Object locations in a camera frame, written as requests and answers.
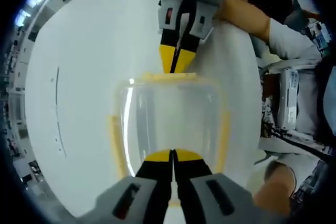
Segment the person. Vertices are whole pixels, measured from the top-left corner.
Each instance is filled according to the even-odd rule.
[[[317,104],[321,99],[320,94],[324,93],[332,67],[336,65],[335,59],[327,57],[321,60],[319,51],[307,36],[268,17],[256,6],[242,0],[223,0],[217,17],[263,40],[270,50],[283,60],[317,64],[311,71],[299,71],[297,114],[297,131],[316,135],[320,122],[325,120],[318,113]],[[329,139],[331,136],[331,133],[327,135],[324,132],[321,137]],[[285,142],[280,139],[269,138],[269,151],[282,154],[267,167],[265,183],[254,196],[254,201],[261,208],[289,215],[289,197],[297,192],[300,185],[312,174],[319,158],[289,146],[284,148],[283,143]]]

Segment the clear plastic container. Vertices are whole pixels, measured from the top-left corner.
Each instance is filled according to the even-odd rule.
[[[145,74],[117,91],[113,148],[120,175],[135,175],[153,152],[182,148],[222,172],[229,117],[222,90],[194,73]]]

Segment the white table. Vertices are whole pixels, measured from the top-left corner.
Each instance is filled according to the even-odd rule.
[[[46,181],[75,217],[92,209],[96,197],[118,180],[107,127],[117,84],[145,71],[163,72],[158,2],[73,0],[37,36],[26,79],[29,137]],[[261,119],[261,87],[248,34],[216,24],[193,68],[227,91],[232,126],[224,173],[245,186]],[[181,216],[181,209],[168,214],[172,211]]]

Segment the floor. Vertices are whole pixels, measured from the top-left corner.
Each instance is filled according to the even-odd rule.
[[[65,3],[69,3],[72,0],[65,0]],[[264,47],[261,51],[261,60],[265,63],[265,64],[269,64],[275,61],[278,61],[279,58],[275,55],[272,55],[269,50],[268,47]],[[258,161],[262,158],[265,157],[265,152],[261,151],[261,150],[256,150],[255,151],[255,161]],[[258,170],[255,170],[251,177],[250,180],[247,184],[246,189],[248,189],[252,194],[254,194],[263,184],[264,182],[264,172],[265,172],[266,167],[262,167]]]

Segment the white sleeve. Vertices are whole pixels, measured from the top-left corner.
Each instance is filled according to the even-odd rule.
[[[272,18],[269,30],[269,48],[272,54],[277,54],[282,60],[321,59],[321,54],[316,45],[307,36],[282,25]]]

